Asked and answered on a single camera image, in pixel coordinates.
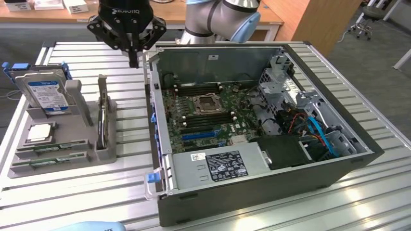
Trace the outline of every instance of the floor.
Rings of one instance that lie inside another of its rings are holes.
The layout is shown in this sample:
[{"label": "floor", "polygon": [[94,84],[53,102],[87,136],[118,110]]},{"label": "floor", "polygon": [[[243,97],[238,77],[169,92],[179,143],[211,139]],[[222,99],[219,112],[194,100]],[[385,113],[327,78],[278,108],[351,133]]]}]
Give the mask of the floor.
[{"label": "floor", "polygon": [[[359,12],[350,24],[355,22],[358,15]],[[357,39],[347,33],[343,42],[337,44],[329,60],[411,139],[411,61],[405,64],[402,71],[391,68],[411,48],[411,36],[386,22],[375,22],[373,27],[373,40]],[[181,34],[181,31],[173,31],[162,40],[174,40]],[[45,40],[95,41],[95,37],[86,29],[2,29],[0,63],[33,63]],[[0,95],[5,95],[15,86],[3,73],[0,83]],[[0,98],[0,140],[17,105],[18,101]]]},{"label": "floor", "polygon": [[[361,12],[353,17],[353,25]],[[371,25],[371,41],[347,33],[329,60],[397,128],[411,140],[411,60],[393,68],[411,48],[411,35],[389,22]]]}]

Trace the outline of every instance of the chair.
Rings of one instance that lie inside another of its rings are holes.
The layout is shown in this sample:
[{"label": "chair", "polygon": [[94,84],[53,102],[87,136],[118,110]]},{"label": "chair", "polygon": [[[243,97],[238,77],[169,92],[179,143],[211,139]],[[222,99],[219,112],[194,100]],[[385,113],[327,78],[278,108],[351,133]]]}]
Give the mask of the chair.
[{"label": "chair", "polygon": [[365,21],[361,23],[355,23],[350,29],[349,32],[355,31],[357,29],[359,30],[358,33],[358,39],[361,38],[362,33],[365,32],[365,35],[367,36],[367,40],[371,40],[371,35],[373,35],[373,28],[371,26],[369,26],[369,24],[375,21],[378,21],[379,19],[383,19],[383,17],[386,16],[386,12],[374,6],[365,6],[362,8],[362,11],[365,13],[363,19]]}]

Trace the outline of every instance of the power supply label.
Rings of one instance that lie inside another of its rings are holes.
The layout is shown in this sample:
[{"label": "power supply label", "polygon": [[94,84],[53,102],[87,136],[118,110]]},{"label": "power supply label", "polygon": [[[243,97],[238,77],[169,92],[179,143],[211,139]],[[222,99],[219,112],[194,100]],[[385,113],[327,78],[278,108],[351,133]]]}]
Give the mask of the power supply label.
[{"label": "power supply label", "polygon": [[239,151],[206,156],[213,181],[249,176]]}]

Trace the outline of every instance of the box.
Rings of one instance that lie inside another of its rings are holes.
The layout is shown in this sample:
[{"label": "box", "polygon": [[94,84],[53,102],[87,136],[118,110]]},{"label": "box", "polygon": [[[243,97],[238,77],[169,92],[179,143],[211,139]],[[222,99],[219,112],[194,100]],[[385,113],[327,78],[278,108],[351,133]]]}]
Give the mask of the box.
[{"label": "box", "polygon": [[63,0],[37,0],[35,10],[62,10],[65,9]]},{"label": "box", "polygon": [[65,5],[71,14],[89,11],[89,6],[85,0],[65,0]]},{"label": "box", "polygon": [[6,0],[6,6],[9,11],[30,11],[33,9],[30,3],[26,0]]}]

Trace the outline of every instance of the aluminum table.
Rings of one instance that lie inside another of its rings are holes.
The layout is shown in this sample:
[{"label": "aluminum table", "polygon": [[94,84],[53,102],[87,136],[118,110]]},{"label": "aluminum table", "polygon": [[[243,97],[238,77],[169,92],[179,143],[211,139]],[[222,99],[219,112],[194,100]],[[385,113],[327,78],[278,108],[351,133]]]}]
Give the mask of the aluminum table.
[{"label": "aluminum table", "polygon": [[[129,58],[101,42],[58,42],[42,49],[37,64],[66,61],[74,79],[82,80],[87,101],[98,100],[98,75],[109,75],[110,96],[119,104],[118,161],[7,178],[29,117],[23,97],[0,146],[0,229],[53,230],[82,221],[121,221],[135,231],[410,229],[411,142],[317,49],[302,42],[290,45],[386,151],[367,167],[326,189],[179,226],[161,227],[157,201],[146,200],[143,186],[143,174],[153,169],[145,71],[129,68]],[[305,88],[313,88],[298,69],[295,77]]]}]

